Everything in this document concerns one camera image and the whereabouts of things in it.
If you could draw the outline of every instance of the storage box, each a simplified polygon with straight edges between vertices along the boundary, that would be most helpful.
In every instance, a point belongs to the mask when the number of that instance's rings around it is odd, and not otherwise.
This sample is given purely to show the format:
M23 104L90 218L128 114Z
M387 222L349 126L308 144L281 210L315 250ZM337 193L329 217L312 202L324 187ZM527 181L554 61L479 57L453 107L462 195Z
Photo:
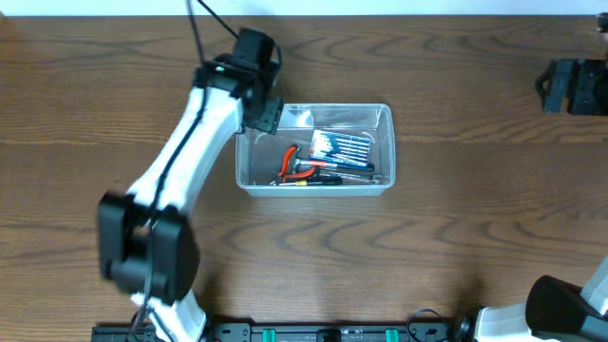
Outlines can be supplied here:
M270 185L291 145L308 159L315 129L371 139L370 162L378 184L345 181L336 186ZM385 104L285 104L276 135L247 129L237 137L237 184L251 196L380 196L395 183L395 136Z

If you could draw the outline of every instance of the plastic bin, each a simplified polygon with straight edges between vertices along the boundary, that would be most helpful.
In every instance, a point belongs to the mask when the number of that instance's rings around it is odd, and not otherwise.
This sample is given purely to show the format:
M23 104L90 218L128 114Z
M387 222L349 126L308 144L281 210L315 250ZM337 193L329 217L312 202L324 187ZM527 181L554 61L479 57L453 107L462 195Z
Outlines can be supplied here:
M285 150L297 143L308 159L315 129L371 138L370 162L378 184L273 186ZM385 104L285 104L276 135L247 129L237 137L237 184L251 196L380 196L395 183L395 136Z

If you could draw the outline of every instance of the screwdriver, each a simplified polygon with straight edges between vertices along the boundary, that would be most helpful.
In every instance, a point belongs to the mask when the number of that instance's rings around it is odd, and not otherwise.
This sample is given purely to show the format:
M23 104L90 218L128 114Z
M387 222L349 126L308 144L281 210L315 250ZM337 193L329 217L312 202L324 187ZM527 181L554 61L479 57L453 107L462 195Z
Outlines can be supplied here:
M311 178L308 180L296 180L292 182L280 183L280 186L328 186L328 185L342 185L342 179L340 177L322 177L322 178Z

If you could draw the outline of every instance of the brown wooden surface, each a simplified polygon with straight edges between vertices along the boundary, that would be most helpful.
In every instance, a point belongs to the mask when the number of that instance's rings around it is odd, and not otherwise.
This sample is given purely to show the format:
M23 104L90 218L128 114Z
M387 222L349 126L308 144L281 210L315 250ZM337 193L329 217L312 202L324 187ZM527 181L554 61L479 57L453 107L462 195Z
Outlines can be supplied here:
M582 285L608 251L608 119L542 113L556 57L599 58L593 17L227 18L282 45L286 102L386 103L380 198L254 199L222 151L193 225L210 313L391 321ZM207 56L233 40L200 19ZM8 18L0 31L0 340L86 341L134 307L100 280L95 212L184 109L185 18ZM464 295L471 291L474 294Z

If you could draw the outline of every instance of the clear plastic container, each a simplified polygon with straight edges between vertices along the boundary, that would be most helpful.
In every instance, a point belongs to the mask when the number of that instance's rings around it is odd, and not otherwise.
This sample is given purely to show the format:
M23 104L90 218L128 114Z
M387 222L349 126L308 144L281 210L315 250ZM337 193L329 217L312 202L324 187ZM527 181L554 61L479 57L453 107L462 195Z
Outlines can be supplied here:
M315 129L371 138L370 162L380 181L345 181L336 186L270 185L288 147L301 145L298 157L308 159ZM247 129L237 137L237 184L251 196L380 196L394 183L395 135L385 104L285 104L276 135Z

